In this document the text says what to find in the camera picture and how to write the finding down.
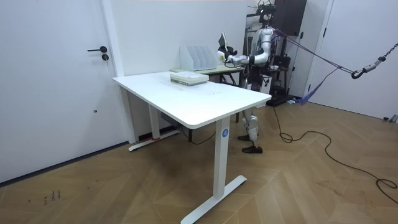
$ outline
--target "white file organizer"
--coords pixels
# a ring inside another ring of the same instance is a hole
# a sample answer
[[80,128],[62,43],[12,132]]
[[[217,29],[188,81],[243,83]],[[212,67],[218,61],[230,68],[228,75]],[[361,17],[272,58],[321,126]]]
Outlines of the white file organizer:
[[187,71],[215,69],[217,61],[209,47],[184,46],[180,47],[180,65]]

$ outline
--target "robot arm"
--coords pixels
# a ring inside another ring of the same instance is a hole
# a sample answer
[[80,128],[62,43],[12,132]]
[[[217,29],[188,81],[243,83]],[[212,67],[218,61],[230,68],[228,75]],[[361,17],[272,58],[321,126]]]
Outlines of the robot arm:
[[228,47],[228,51],[224,46],[221,46],[218,49],[218,55],[221,60],[225,60],[226,62],[231,62],[233,65],[261,65],[268,61],[270,52],[271,52],[271,41],[272,35],[274,34],[274,30],[271,27],[266,27],[263,29],[259,29],[252,41],[252,50],[250,56],[235,56],[236,52],[233,52],[231,47]]

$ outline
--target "standing desk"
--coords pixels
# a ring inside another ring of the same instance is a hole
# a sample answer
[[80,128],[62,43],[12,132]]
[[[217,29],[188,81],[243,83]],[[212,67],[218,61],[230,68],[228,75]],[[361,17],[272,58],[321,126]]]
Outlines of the standing desk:
[[167,133],[160,136],[157,110],[169,115],[190,129],[200,128],[216,121],[213,196],[189,213],[181,221],[181,224],[194,223],[246,181],[243,175],[239,175],[225,185],[229,117],[239,111],[269,100],[271,98],[270,95],[213,82],[185,86],[171,82],[170,72],[132,75],[113,79],[149,105],[153,139],[146,143],[144,142],[145,144],[140,143],[132,146],[130,147],[130,149],[133,148],[131,150],[178,132],[174,131],[171,132],[172,134]]

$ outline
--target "parquet floor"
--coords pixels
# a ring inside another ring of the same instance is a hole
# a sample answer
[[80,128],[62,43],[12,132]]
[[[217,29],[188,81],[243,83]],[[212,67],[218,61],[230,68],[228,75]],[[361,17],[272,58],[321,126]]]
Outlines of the parquet floor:
[[[398,124],[311,103],[277,108],[283,131],[299,137],[312,129],[330,135],[330,154],[398,182]],[[243,154],[242,124],[233,122],[227,182],[248,181],[199,223],[398,223],[398,206],[374,179],[329,159],[327,139],[311,134],[286,144],[272,108],[260,118],[264,153]],[[215,130],[194,131],[200,141]],[[172,224],[212,194],[214,138],[196,146],[172,136],[136,152],[123,146],[0,189],[0,223]],[[398,199],[398,191],[386,192]]]

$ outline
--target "white door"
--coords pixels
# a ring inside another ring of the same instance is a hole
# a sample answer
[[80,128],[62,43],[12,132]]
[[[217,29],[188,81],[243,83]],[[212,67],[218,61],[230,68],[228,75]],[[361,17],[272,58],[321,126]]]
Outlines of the white door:
[[[334,0],[320,55],[351,70],[374,63],[398,42],[398,29],[394,25],[398,21],[397,8],[397,0]],[[398,114],[397,62],[398,49],[377,69],[357,80],[338,71],[329,76],[310,101],[390,118]],[[311,90],[333,69],[318,60]]]
[[102,45],[100,0],[0,1],[0,182],[127,140]]

